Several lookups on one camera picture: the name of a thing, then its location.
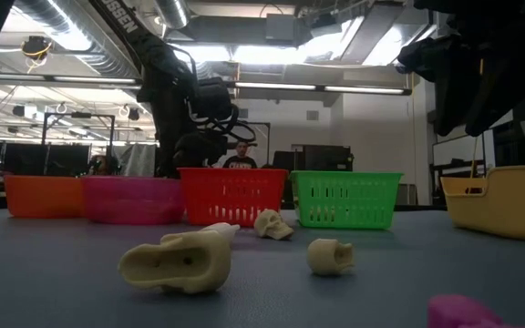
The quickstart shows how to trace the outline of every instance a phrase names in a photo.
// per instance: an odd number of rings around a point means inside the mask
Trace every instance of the man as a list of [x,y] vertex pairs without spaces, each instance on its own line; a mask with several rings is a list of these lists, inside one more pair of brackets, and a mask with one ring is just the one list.
[[246,156],[246,151],[248,150],[248,143],[239,141],[236,144],[236,156],[232,156],[226,163],[224,163],[224,168],[230,169],[256,169],[256,162],[254,159]]

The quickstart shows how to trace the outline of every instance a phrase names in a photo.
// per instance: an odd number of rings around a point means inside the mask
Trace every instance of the plastic basket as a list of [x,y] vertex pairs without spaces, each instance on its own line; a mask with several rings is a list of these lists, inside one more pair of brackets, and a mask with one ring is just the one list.
[[4,177],[7,208],[17,218],[82,217],[80,179],[68,177]]
[[456,226],[525,240],[525,166],[492,169],[486,179],[441,183]]
[[185,206],[176,179],[86,177],[84,214],[94,222],[112,224],[179,223]]
[[284,169],[180,169],[181,185],[194,225],[218,222],[252,227],[263,210],[279,210],[287,178]]
[[304,227],[388,229],[402,173],[294,171],[293,195]]

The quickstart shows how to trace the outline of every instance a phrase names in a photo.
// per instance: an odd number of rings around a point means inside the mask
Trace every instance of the white wall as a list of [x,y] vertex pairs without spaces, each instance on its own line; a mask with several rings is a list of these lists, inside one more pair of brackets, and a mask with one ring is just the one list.
[[344,95],[340,96],[332,106],[329,133],[332,145],[348,146],[344,145]]
[[[274,100],[238,99],[235,103],[249,109],[248,121],[271,123],[270,163],[276,150],[290,151],[293,144],[330,144],[330,108],[321,101],[281,100],[277,104]],[[319,120],[307,121],[307,110],[319,111]]]
[[417,186],[418,203],[430,204],[428,174],[432,144],[427,126],[427,91],[421,83],[415,97],[354,95],[342,96],[332,108],[331,141],[350,146],[355,156],[354,171],[401,172],[401,183]]

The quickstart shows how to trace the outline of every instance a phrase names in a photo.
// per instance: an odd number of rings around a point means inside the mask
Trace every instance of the gray table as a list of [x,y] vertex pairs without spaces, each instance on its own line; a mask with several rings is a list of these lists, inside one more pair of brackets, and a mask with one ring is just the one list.
[[[296,228],[290,242],[240,230],[231,275],[209,295],[140,291],[118,275],[129,248],[195,229],[8,219],[0,210],[0,327],[416,328],[439,293],[477,298],[525,324],[525,242],[454,229],[445,212],[397,213],[390,231]],[[316,238],[352,242],[353,273],[311,275],[305,251]]]

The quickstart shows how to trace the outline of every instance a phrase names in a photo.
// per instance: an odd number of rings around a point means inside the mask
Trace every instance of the pipe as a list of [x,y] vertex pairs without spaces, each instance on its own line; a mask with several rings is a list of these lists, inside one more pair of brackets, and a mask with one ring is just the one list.
[[190,9],[184,0],[155,0],[155,6],[168,28],[180,29],[190,22]]
[[42,27],[66,50],[101,53],[77,58],[106,77],[139,77],[139,71],[77,1],[16,0],[14,10]]

